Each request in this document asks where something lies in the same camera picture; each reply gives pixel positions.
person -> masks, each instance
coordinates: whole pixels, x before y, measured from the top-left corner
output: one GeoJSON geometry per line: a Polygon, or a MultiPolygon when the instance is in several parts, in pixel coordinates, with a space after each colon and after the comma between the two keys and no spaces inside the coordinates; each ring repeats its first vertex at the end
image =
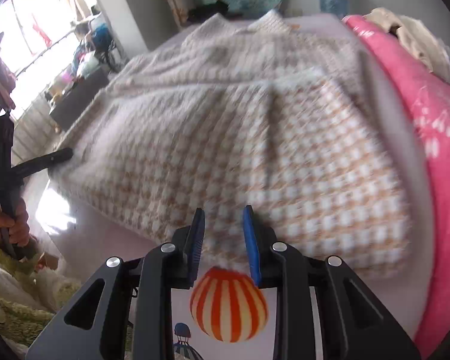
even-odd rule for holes
{"type": "MultiPolygon", "coordinates": [[[[10,242],[23,247],[31,236],[22,199],[15,215],[13,220],[0,212],[0,228],[9,228],[10,242]]],[[[81,286],[78,280],[48,268],[40,257],[37,253],[29,261],[16,261],[0,248],[0,335],[20,359],[81,286]]]]}

red cloth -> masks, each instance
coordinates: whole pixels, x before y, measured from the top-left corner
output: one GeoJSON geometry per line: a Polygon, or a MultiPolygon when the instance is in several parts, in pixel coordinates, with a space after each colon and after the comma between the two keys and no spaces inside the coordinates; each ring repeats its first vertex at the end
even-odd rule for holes
{"type": "Polygon", "coordinates": [[[427,307],[415,336],[427,358],[450,330],[450,85],[428,72],[395,37],[361,16],[343,21],[396,85],[427,155],[435,206],[435,265],[427,307]]]}

garment sleeve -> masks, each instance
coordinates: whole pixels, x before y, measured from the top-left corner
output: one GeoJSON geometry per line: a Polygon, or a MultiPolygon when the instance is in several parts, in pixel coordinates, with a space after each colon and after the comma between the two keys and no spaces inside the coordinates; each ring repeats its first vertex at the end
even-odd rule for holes
{"type": "Polygon", "coordinates": [[[37,253],[32,259],[20,262],[10,257],[0,248],[0,268],[6,270],[14,277],[17,275],[29,276],[34,271],[39,258],[40,254],[37,253]]]}
{"type": "Polygon", "coordinates": [[[50,268],[34,274],[41,303],[57,312],[82,286],[81,282],[65,277],[50,268]]]}

triangular cutout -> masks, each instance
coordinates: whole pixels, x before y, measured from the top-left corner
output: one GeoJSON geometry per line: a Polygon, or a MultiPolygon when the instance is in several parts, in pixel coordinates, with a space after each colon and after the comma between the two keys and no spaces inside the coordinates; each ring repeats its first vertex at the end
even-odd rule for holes
{"type": "Polygon", "coordinates": [[[104,287],[105,281],[103,279],[96,280],[65,315],[65,323],[80,329],[90,330],[94,324],[104,287]]]}
{"type": "Polygon", "coordinates": [[[345,279],[343,286],[345,287],[353,319],[358,329],[365,329],[382,322],[382,315],[373,307],[354,282],[345,279]]]}

hot air balloon print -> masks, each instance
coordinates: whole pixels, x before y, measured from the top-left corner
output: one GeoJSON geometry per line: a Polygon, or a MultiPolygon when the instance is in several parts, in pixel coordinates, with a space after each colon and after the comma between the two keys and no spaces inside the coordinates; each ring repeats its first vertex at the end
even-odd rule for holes
{"type": "Polygon", "coordinates": [[[188,360],[203,360],[203,357],[188,343],[191,338],[190,328],[184,323],[177,323],[175,325],[175,335],[178,342],[173,344],[174,353],[178,353],[188,360]]]}
{"type": "Polygon", "coordinates": [[[252,280],[218,267],[193,289],[190,312],[203,332],[223,342],[251,339],[268,320],[267,303],[252,280]]]}

